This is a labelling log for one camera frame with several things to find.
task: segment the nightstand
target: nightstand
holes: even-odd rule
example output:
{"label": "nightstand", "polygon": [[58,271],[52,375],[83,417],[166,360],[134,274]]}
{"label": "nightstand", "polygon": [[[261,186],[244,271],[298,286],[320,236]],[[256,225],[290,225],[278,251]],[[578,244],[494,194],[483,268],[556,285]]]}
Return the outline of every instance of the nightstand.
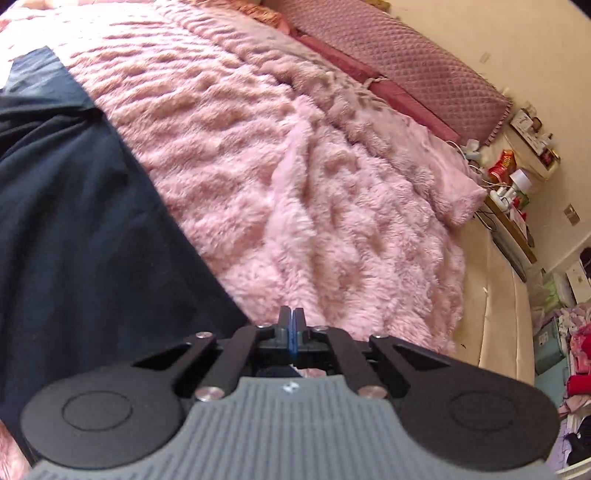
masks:
{"label": "nightstand", "polygon": [[524,237],[523,233],[521,232],[519,227],[517,227],[515,222],[509,220],[509,217],[507,217],[507,215],[505,215],[501,211],[501,209],[497,206],[495,202],[492,201],[490,197],[486,197],[484,203],[488,208],[490,208],[491,212],[499,220],[503,228],[511,236],[511,238],[517,244],[518,248],[521,250],[523,255],[525,255],[525,257],[527,258],[527,260],[529,260],[531,264],[536,263],[538,259],[535,257],[534,251],[527,244],[527,239]]}

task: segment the light switch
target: light switch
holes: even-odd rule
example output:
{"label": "light switch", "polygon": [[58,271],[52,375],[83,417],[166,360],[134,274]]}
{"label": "light switch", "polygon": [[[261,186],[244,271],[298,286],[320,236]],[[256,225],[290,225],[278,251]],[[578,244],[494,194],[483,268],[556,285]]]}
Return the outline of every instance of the light switch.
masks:
{"label": "light switch", "polygon": [[569,219],[572,226],[575,226],[581,221],[579,214],[575,211],[572,204],[569,204],[569,206],[564,209],[564,214],[566,215],[566,218]]}

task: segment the red fabric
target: red fabric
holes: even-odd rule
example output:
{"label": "red fabric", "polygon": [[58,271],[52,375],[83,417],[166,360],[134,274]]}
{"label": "red fabric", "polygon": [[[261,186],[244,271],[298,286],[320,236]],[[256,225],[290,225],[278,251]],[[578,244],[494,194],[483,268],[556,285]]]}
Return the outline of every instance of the red fabric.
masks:
{"label": "red fabric", "polygon": [[298,35],[297,33],[295,34],[295,39],[300,43],[303,43],[306,47],[314,50],[316,53],[319,53],[322,58],[331,62],[335,67],[343,70],[343,72],[357,80],[359,83],[364,83],[365,80],[370,78],[381,77],[377,70],[349,57],[340,50],[324,43],[322,40],[318,40],[309,35]]}
{"label": "red fabric", "polygon": [[591,336],[586,336],[583,343],[581,343],[581,350],[587,355],[587,358],[591,358]]}
{"label": "red fabric", "polygon": [[582,327],[570,338],[570,351],[574,357],[574,371],[578,374],[588,374],[591,372],[591,362],[587,354],[583,351],[583,344],[588,338],[587,330],[586,327]]}
{"label": "red fabric", "polygon": [[373,82],[369,86],[369,90],[386,100],[394,110],[413,118],[418,124],[427,127],[442,140],[460,143],[459,134],[439,120],[431,110],[417,102],[406,90],[392,80]]}
{"label": "red fabric", "polygon": [[[340,68],[351,78],[359,83],[365,83],[367,79],[382,77],[380,72],[374,68],[355,60],[345,53],[331,47],[322,40],[309,35],[298,35],[294,38],[306,45],[308,48],[320,54],[324,59],[331,62],[334,66]],[[418,124],[427,127],[433,134],[442,140],[451,140],[460,142],[460,135],[454,132],[448,125],[440,120],[429,109],[414,99],[406,90],[392,80],[383,80],[381,82],[372,82],[369,90],[376,96],[388,102],[388,105],[394,110],[408,115]]]}
{"label": "red fabric", "polygon": [[566,382],[566,393],[569,397],[591,394],[591,375],[571,375]]}

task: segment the pink pillow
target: pink pillow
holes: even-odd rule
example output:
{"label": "pink pillow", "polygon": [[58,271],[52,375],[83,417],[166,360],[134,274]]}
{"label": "pink pillow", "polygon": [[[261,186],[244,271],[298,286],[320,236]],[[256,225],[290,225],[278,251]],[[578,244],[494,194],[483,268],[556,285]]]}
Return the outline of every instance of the pink pillow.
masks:
{"label": "pink pillow", "polygon": [[[327,45],[322,40],[309,35],[298,35],[297,33],[294,34],[294,37],[359,83],[365,83],[370,78],[382,77],[380,72],[369,65],[349,57],[336,48]],[[460,135],[454,132],[443,121],[439,120],[433,112],[430,112],[429,109],[417,102],[406,90],[392,80],[372,82],[369,85],[369,90],[374,95],[388,102],[388,105],[394,110],[408,115],[418,124],[427,127],[442,140],[451,140],[455,143],[460,142]]]}
{"label": "pink pillow", "polygon": [[[512,102],[474,70],[399,20],[359,0],[265,0],[294,27],[366,63],[460,134],[488,144]],[[461,28],[450,25],[449,28]]]}

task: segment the cream bed frame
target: cream bed frame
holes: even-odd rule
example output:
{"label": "cream bed frame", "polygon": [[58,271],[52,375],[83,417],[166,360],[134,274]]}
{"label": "cream bed frame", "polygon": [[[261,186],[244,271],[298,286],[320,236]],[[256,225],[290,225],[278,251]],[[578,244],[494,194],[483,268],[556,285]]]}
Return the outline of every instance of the cream bed frame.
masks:
{"label": "cream bed frame", "polygon": [[534,344],[525,284],[479,220],[472,219],[458,238],[466,254],[466,277],[454,357],[533,385]]}

